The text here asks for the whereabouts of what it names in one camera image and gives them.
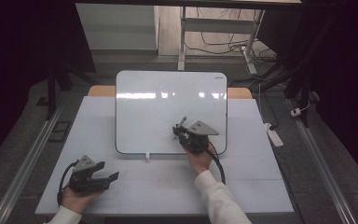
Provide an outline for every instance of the wall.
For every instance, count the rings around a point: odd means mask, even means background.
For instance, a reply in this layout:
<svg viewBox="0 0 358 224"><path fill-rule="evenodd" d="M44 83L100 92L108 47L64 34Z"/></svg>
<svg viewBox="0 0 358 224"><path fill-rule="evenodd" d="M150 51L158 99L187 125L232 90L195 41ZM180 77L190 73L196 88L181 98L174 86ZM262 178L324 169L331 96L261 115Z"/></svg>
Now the wall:
<svg viewBox="0 0 358 224"><path fill-rule="evenodd" d="M76 4L76 8L90 49L158 48L157 7Z"/></svg>

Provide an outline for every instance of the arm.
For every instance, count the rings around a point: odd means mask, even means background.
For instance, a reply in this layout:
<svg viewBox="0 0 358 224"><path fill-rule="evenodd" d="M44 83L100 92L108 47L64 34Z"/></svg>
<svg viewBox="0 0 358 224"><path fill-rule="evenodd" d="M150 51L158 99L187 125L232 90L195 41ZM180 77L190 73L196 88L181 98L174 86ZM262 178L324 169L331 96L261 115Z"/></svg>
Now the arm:
<svg viewBox="0 0 358 224"><path fill-rule="evenodd" d="M81 219L81 213L87 204L94 198L101 195L103 191L88 195L77 194L69 187L63 189L62 205L58 213L48 224L76 224Z"/></svg>
<svg viewBox="0 0 358 224"><path fill-rule="evenodd" d="M201 198L208 208L211 223L251 223L242 209L234 202L226 185L218 183L209 170L197 176L195 185L201 192Z"/></svg>
<svg viewBox="0 0 358 224"><path fill-rule="evenodd" d="M186 148L191 167L197 173L195 185L208 208L209 219L213 224L250 224L251 221L234 199L226 185L217 182L209 171L211 157L205 152L192 154Z"/></svg>

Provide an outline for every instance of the white table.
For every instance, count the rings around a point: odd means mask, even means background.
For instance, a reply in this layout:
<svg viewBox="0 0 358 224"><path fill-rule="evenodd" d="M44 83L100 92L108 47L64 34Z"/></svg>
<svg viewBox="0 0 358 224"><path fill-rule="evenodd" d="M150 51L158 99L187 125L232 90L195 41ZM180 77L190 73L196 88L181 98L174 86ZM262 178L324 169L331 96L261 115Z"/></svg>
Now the white table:
<svg viewBox="0 0 358 224"><path fill-rule="evenodd" d="M91 202L95 216L205 215L186 156L125 156L115 151L114 97L85 97L56 167L36 208L38 215L58 211L57 189L64 169L84 154L105 161L93 178L120 171L118 180ZM220 156L227 186L245 213L293 212L255 100L228 100L227 151ZM211 170L220 175L215 164Z"/></svg>

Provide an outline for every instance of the gray floor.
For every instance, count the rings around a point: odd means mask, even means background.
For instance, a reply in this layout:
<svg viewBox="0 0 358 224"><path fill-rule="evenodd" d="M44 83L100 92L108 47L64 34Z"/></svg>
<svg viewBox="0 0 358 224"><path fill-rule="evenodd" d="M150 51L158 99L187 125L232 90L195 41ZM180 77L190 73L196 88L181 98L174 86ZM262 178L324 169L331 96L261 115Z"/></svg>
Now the gray floor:
<svg viewBox="0 0 358 224"><path fill-rule="evenodd" d="M94 52L97 66L97 75L91 75L106 85L115 84L116 74L121 70L175 70L174 57L134 56L98 54ZM271 64L257 66L260 73L266 71ZM248 78L243 69L243 59L225 58L187 58L188 71L214 71L223 72L228 81ZM69 92L68 104L64 106L59 121L73 122L83 96L87 95L90 84L71 76L75 86ZM247 87L252 83L235 83L236 87ZM341 223L336 207L327 192L313 160L310 157L301 135L299 134L293 118L290 117L290 106L282 95L282 86L278 86L260 97L263 117L266 121L277 123L277 132L284 142L284 147L274 148L282 173L287 180L287 188L291 195L297 213L290 214L250 214L254 223L301 223L300 215L306 223ZM30 90L29 102L12 132L0 148L0 200L7 190L12 177L16 174L22 159L32 145L44 119L47 115L45 106L36 106L40 97L47 96L47 83L34 85ZM310 130L323 151L325 159L331 168L334 177L348 200L355 217L358 220L358 166L348 151L337 140L334 134L321 121L315 111L316 102L312 101L309 109ZM58 140L64 136L59 133L50 135L50 140ZM43 223L45 219L34 215L34 210L40 196L48 182L55 162L60 156L63 142L48 141L43 152L16 203L7 223ZM103 223L100 217L85 217L88 223ZM207 223L207 218L194 219L140 219L133 218L107 218L104 223Z"/></svg>

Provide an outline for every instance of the white sleeve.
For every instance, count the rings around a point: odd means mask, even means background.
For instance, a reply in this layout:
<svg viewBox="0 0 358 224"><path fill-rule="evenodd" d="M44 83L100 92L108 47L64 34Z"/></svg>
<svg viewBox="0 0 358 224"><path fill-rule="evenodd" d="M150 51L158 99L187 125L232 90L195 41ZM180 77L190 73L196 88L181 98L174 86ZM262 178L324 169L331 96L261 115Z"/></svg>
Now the white sleeve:
<svg viewBox="0 0 358 224"><path fill-rule="evenodd" d="M194 181L201 192L201 198L208 208L212 224L250 224L251 221L234 202L226 185L217 182L211 172L204 171Z"/></svg>
<svg viewBox="0 0 358 224"><path fill-rule="evenodd" d="M60 210L54 218L47 224L77 224L81 219L81 215L73 212L64 206L60 206Z"/></svg>

